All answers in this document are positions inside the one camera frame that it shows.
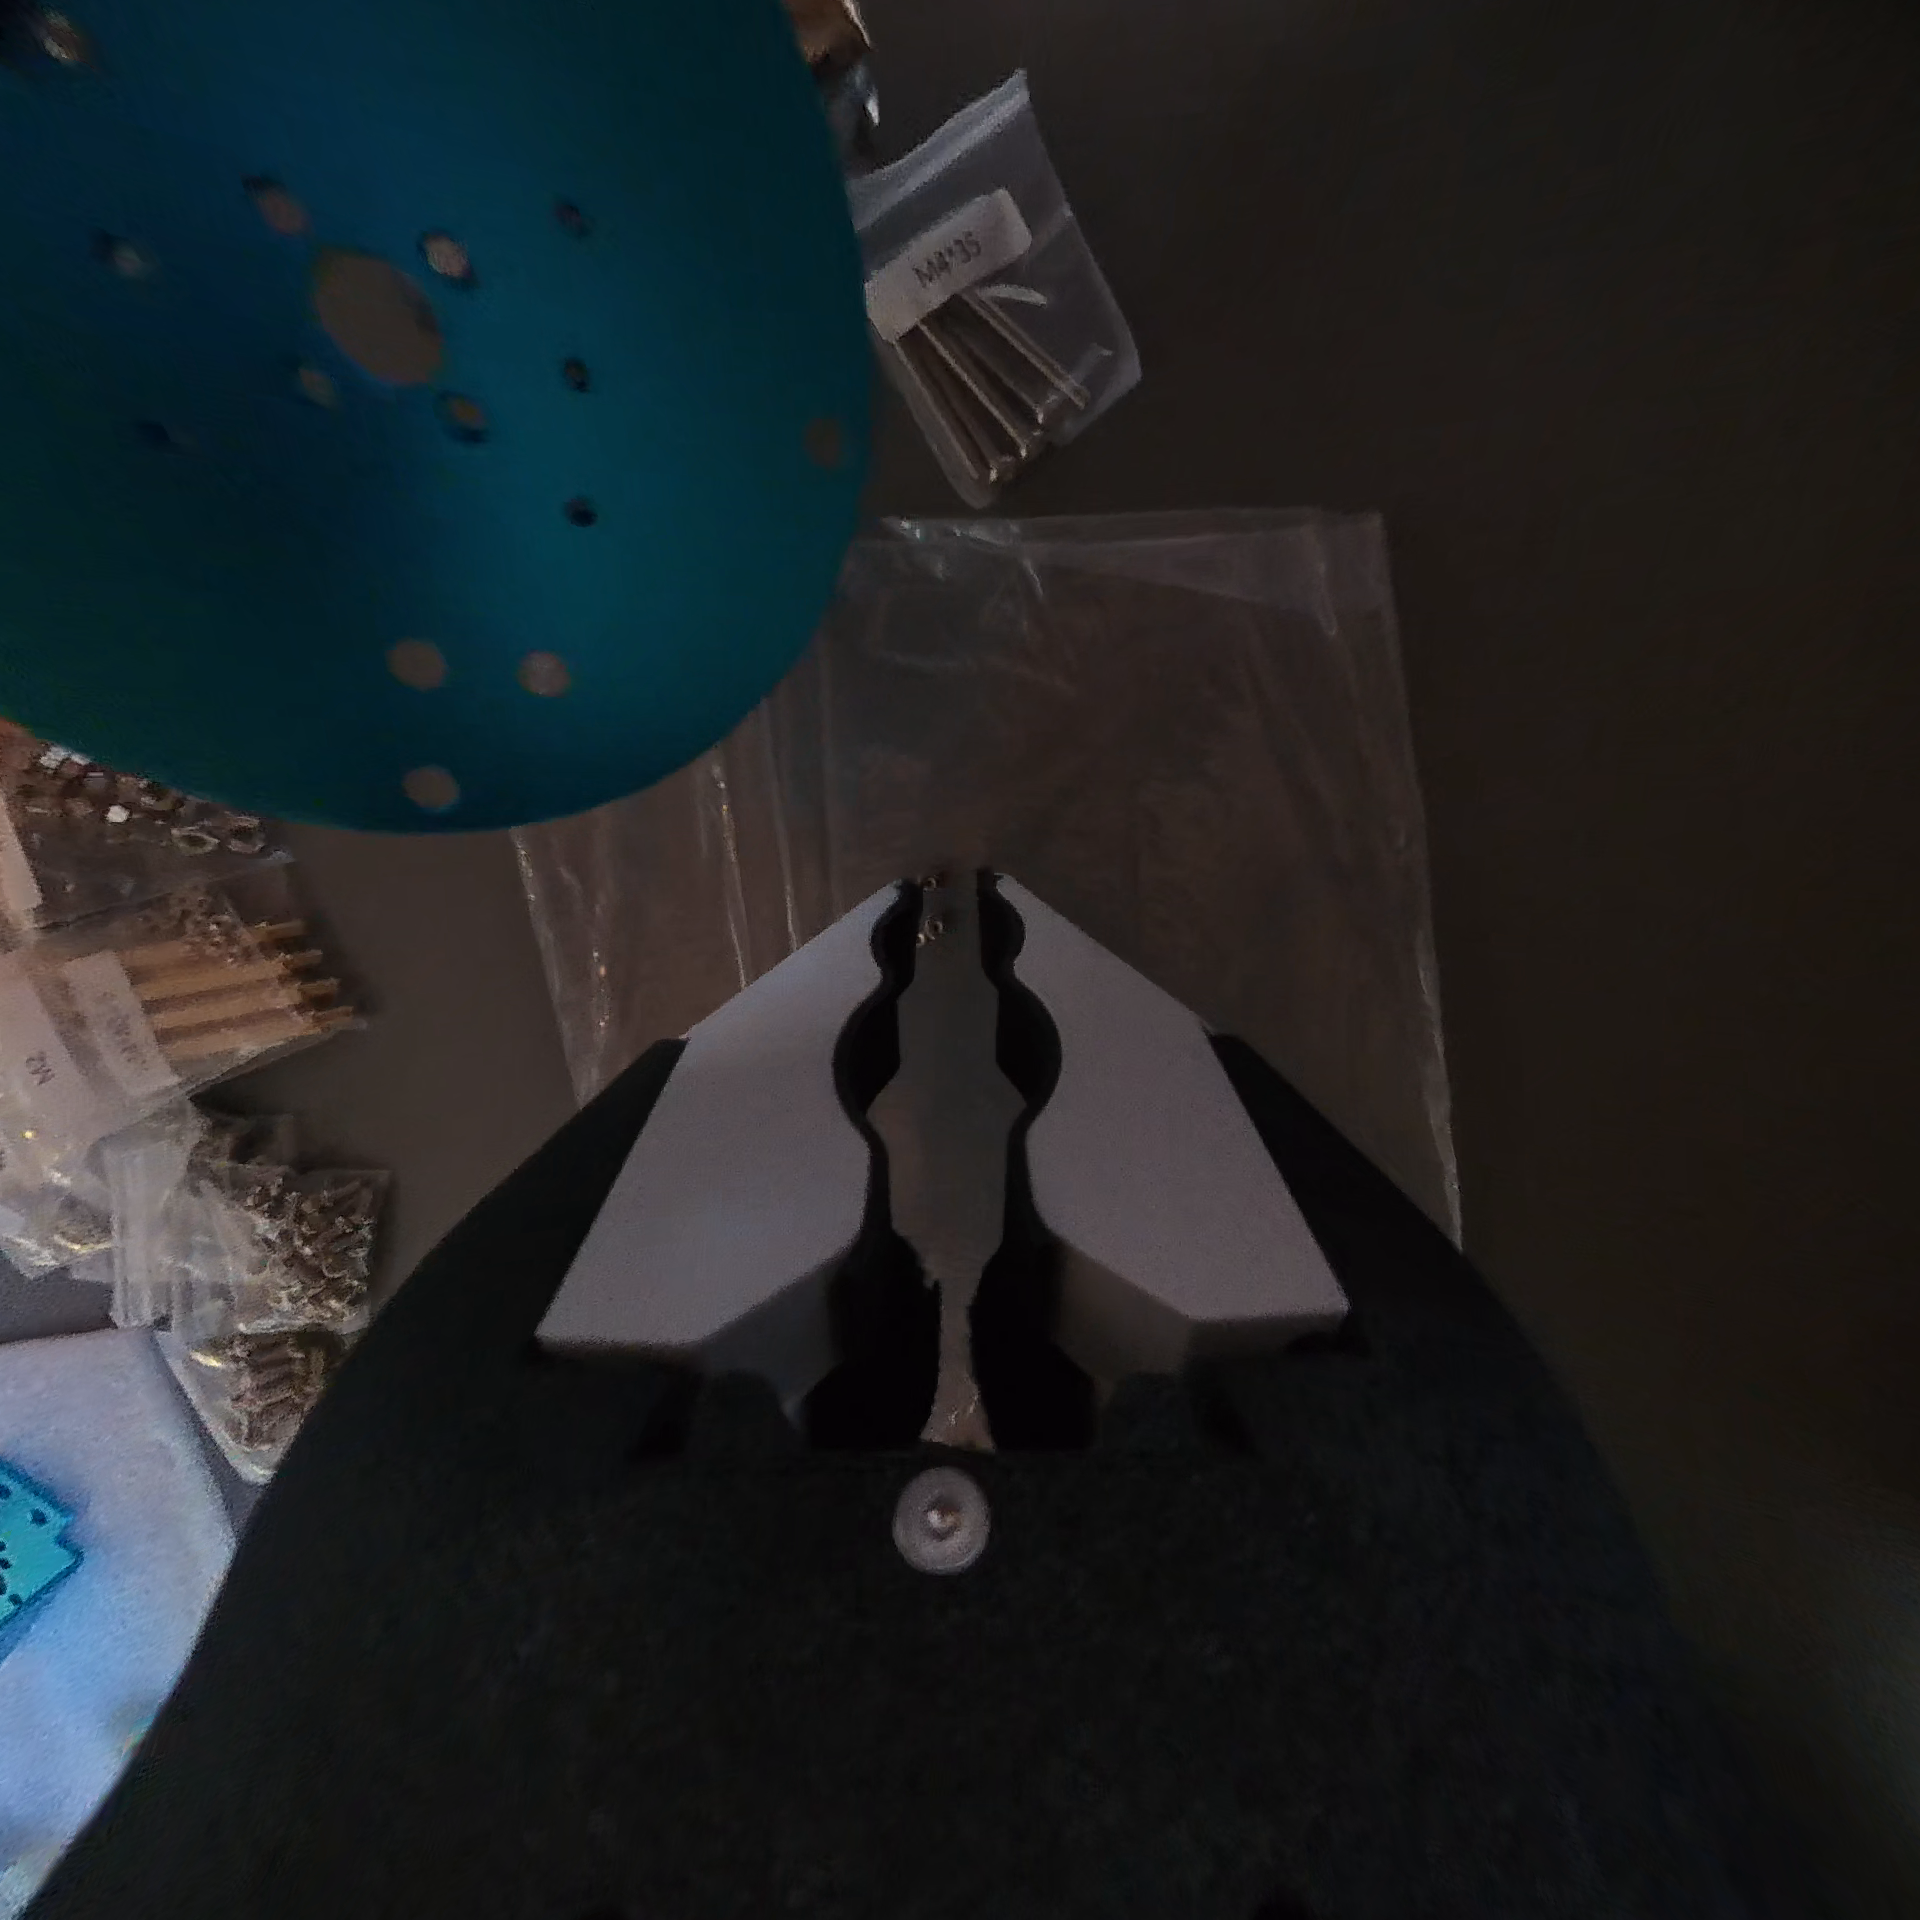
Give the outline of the blue round metal plate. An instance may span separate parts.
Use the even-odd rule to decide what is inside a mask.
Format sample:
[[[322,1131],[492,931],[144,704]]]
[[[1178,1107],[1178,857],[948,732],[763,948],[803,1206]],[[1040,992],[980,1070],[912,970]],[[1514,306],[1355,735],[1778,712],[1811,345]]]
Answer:
[[[5,6],[2,707],[489,833],[808,651],[874,354],[786,6]]]

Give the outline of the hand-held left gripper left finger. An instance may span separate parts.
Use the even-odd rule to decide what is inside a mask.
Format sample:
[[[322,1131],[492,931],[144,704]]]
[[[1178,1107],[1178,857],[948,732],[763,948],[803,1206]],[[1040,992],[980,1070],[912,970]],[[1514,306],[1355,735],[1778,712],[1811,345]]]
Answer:
[[[838,1363],[830,1288],[876,1182],[874,1095],[843,1088],[857,1020],[899,998],[899,880],[698,1023],[545,1319],[566,1361],[755,1377],[796,1411]]]

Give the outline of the white foam sheet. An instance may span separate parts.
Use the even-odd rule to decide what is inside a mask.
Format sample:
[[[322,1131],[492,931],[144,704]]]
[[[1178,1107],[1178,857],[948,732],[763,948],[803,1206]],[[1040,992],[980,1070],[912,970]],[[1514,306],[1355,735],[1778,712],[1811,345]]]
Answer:
[[[85,1827],[171,1694],[233,1556],[233,1526],[153,1342],[2,1351],[2,1458],[73,1513],[82,1563],[2,1662],[5,1862]]]

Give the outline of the clear plastic bag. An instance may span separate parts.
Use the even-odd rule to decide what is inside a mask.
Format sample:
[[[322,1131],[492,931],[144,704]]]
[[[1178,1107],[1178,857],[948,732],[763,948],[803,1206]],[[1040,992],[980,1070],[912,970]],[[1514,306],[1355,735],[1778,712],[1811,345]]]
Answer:
[[[888,880],[1011,874],[1460,1238],[1377,514],[889,519],[657,787],[513,834],[581,1104]]]

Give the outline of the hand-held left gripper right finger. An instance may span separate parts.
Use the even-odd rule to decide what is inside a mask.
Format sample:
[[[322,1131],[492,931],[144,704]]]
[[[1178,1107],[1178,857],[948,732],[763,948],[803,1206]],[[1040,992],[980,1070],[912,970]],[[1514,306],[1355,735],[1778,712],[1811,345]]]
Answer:
[[[1201,1016],[1005,875],[980,878],[978,931],[1044,1342],[1131,1378],[1337,1334],[1349,1297]]]

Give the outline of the pile of small hardware bags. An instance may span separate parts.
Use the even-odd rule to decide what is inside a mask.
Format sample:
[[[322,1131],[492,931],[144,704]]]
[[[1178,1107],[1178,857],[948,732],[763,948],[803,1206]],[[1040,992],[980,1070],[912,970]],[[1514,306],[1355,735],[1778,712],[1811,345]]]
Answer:
[[[368,1326],[394,1180],[217,1095],[360,1026],[259,816],[5,726],[5,1270],[105,1288],[249,1486]]]

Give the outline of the blue metal U bracket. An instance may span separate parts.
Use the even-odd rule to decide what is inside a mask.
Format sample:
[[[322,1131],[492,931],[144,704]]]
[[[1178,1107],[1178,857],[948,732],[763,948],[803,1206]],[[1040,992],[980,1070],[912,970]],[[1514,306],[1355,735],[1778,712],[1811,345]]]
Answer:
[[[2,1460],[2,1662],[80,1569],[82,1548],[68,1539],[73,1523],[51,1488]]]

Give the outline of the bag of long metal screws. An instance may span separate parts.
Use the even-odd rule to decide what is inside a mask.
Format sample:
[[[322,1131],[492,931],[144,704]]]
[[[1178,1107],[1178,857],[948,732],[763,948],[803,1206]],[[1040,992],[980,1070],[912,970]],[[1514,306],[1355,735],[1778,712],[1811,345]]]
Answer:
[[[972,511],[1139,387],[1021,70],[852,178],[849,209],[881,371]]]

